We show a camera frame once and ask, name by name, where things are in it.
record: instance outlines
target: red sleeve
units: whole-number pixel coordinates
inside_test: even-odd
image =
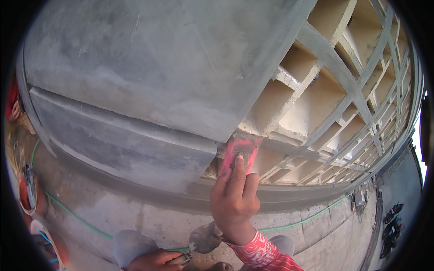
[[[253,240],[243,247],[225,243],[250,269],[303,271],[290,256],[280,253],[279,249],[258,231]]]
[[[6,100],[6,109],[4,112],[4,116],[7,120],[9,120],[9,117],[12,114],[13,105],[17,100],[18,100],[18,83],[16,81],[16,76],[14,75],[10,80],[10,85],[9,85],[9,90],[7,93],[7,100]]]

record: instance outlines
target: bucket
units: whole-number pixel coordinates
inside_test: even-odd
[[[69,252],[64,240],[52,229],[48,222],[41,216],[35,214],[32,224],[30,224],[30,233],[37,235],[43,233],[49,240],[50,244],[56,253],[59,262],[59,271],[65,269],[65,265],[69,262]]]
[[[42,189],[40,188],[38,184],[38,179],[36,178],[36,175],[33,174],[33,180],[35,182],[36,187],[36,206],[34,209],[30,208],[29,201],[28,201],[28,195],[27,195],[27,186],[26,181],[24,179],[24,174],[21,175],[20,180],[18,181],[18,196],[19,196],[19,202],[21,205],[21,208],[23,211],[33,216],[35,213],[38,214],[41,217],[44,217],[48,213],[48,201],[47,196],[44,194]]]

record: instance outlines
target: person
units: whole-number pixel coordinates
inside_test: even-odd
[[[233,177],[226,193],[231,171],[229,169],[222,172],[218,177],[210,193],[210,206],[214,221],[223,232],[223,241],[244,263],[241,270],[302,271],[292,259],[295,245],[291,238],[278,235],[267,240],[250,223],[250,219],[260,208],[256,196],[259,175],[246,175],[243,156],[239,155],[235,160]],[[159,249],[154,240],[136,231],[126,230],[116,234],[113,237],[113,252],[124,271],[183,269],[182,265],[166,265],[182,253]],[[217,263],[216,266],[217,270],[233,270],[226,263]]]
[[[24,111],[24,107],[20,105],[21,98],[18,92],[18,83],[16,81],[16,74],[13,73],[6,100],[5,109],[5,151],[7,161],[10,167],[19,179],[22,174],[22,167],[20,167],[16,161],[13,149],[10,143],[10,139],[18,126],[22,126],[27,129],[31,134],[35,134],[32,124],[27,117],[27,113]]]

